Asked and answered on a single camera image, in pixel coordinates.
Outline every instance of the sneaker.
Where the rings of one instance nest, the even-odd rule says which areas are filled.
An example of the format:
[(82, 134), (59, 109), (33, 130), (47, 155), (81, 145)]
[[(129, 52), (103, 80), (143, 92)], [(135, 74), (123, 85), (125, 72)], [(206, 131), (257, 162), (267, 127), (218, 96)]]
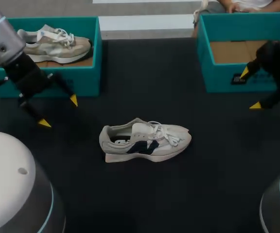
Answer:
[(48, 25), (37, 32), (20, 29), (18, 35), (26, 41), (24, 52), (34, 62), (73, 63), (84, 58), (92, 50), (89, 39), (67, 34), (63, 29), (54, 29)]
[(107, 163), (145, 158), (161, 162), (184, 151), (192, 137), (176, 125), (145, 122), (138, 118), (121, 126), (104, 126), (99, 142)]

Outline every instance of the teal box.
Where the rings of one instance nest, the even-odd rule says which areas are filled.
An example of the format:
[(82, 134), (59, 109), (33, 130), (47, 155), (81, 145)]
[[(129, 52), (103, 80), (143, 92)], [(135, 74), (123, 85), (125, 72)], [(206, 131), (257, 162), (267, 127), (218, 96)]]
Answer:
[(273, 91), (273, 78), (264, 70), (245, 85), (231, 85), (246, 63), (216, 64), (213, 41), (280, 40), (280, 13), (234, 13), (202, 15), (198, 22), (197, 53), (207, 92)]
[[(90, 67), (45, 67), (42, 68), (47, 74), (60, 72), (69, 87), (77, 96), (98, 96), (101, 63), (102, 63), (102, 39), (98, 17), (36, 17), (36, 18), (10, 18), (8, 19), (14, 29), (24, 29), (34, 32), (41, 29), (44, 24), (53, 28), (62, 28), (74, 36), (82, 36), (93, 41), (94, 53), (93, 64)], [(6, 76), (0, 68), (0, 79)], [(0, 98), (17, 98), (19, 91), (11, 81), (0, 86)], [(67, 96), (60, 88), (53, 85), (36, 97), (65, 97)]]

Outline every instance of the cardboard bottom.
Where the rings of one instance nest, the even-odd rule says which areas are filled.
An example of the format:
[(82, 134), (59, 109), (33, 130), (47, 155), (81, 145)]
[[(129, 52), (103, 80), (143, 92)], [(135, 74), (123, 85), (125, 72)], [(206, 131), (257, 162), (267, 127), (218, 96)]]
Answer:
[(210, 47), (217, 64), (248, 63), (256, 59), (256, 51), (266, 42), (266, 40), (210, 42)]
[(45, 68), (45, 67), (91, 67), (92, 66), (93, 58), (89, 57), (83, 61), (75, 62), (72, 64), (64, 64), (61, 65), (57, 62), (38, 62), (38, 67)]

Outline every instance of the cardboard box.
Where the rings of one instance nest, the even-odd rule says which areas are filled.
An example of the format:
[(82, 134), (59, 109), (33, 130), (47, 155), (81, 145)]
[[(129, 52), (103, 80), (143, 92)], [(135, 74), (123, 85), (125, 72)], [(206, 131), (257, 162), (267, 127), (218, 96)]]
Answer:
[(275, 90), (273, 78), (262, 69), (245, 85), (231, 84), (268, 40), (280, 40), (280, 13), (201, 15), (197, 53), (207, 92)]
[(221, 41), (210, 42), (210, 48), (217, 64), (248, 63), (256, 58), (256, 51), (265, 43), (265, 40)]
[[(14, 29), (24, 29), (35, 32), (47, 24), (53, 28), (63, 28), (75, 36), (82, 36), (92, 40), (94, 51), (93, 57), (71, 65), (61, 66), (51, 62), (38, 63), (47, 74), (60, 72), (63, 79), (77, 96), (98, 96), (101, 63), (102, 63), (102, 39), (98, 17), (35, 17), (35, 18), (10, 18), (8, 19)], [(0, 68), (0, 78), (6, 76)], [(0, 98), (17, 98), (19, 91), (11, 81), (0, 86)], [(46, 89), (36, 97), (67, 97), (56, 85)]]

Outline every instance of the white shoelace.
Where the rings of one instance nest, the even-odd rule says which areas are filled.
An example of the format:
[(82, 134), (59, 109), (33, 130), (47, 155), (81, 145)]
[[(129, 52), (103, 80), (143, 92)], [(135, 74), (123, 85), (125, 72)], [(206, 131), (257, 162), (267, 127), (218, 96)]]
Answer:
[(70, 46), (74, 42), (74, 35), (72, 33), (67, 34), (67, 32), (61, 28), (54, 30), (55, 33), (58, 33), (57, 39), (53, 42), (64, 42), (65, 46)]
[(153, 129), (153, 137), (149, 137), (150, 140), (161, 140), (165, 138), (173, 147), (178, 145), (181, 138), (170, 134), (167, 128), (163, 127), (162, 124), (157, 121), (149, 121), (149, 123), (155, 124), (154, 127), (150, 126)]

